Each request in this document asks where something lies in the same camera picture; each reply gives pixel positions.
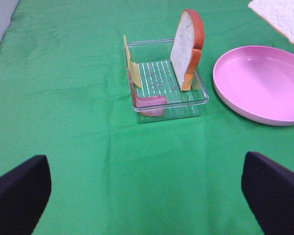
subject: plastic tray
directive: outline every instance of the plastic tray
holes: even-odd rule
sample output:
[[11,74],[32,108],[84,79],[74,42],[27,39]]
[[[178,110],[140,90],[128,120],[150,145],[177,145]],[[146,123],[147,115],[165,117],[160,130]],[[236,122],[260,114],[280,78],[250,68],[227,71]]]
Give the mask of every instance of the plastic tray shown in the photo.
[[[128,79],[132,95],[133,109],[137,112],[139,123],[196,117],[209,100],[209,95],[196,70],[191,90],[182,92],[176,80],[170,62],[170,53],[174,39],[128,43],[131,61],[137,64],[142,87]],[[137,106],[135,98],[161,95],[166,97],[166,104]]]

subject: pink plate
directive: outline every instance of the pink plate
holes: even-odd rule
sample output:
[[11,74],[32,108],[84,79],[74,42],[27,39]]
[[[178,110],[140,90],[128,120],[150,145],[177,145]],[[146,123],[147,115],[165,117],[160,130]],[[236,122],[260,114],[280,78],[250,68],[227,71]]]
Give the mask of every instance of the pink plate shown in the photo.
[[221,100],[238,114],[267,125],[294,125],[293,54],[239,47],[218,59],[213,77]]

